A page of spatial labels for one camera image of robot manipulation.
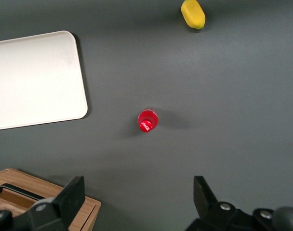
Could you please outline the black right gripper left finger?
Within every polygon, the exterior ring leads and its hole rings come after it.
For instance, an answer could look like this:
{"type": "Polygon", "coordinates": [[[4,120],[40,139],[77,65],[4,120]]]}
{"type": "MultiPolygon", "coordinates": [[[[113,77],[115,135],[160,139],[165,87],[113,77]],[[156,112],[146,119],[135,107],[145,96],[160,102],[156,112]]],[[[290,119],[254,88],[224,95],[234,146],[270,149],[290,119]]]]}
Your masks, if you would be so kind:
{"type": "Polygon", "coordinates": [[[38,200],[19,216],[0,210],[0,231],[67,231],[84,201],[84,177],[76,176],[56,197],[38,200]]]}

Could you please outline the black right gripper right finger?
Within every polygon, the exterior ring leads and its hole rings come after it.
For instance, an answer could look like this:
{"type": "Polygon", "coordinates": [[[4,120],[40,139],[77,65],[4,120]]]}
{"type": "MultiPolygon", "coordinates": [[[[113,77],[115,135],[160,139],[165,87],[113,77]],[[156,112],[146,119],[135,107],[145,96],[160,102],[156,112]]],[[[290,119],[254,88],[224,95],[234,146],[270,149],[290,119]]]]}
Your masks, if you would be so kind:
{"type": "Polygon", "coordinates": [[[195,176],[193,199],[199,217],[188,231],[293,231],[293,207],[257,208],[251,215],[215,197],[203,176],[195,176]]]}

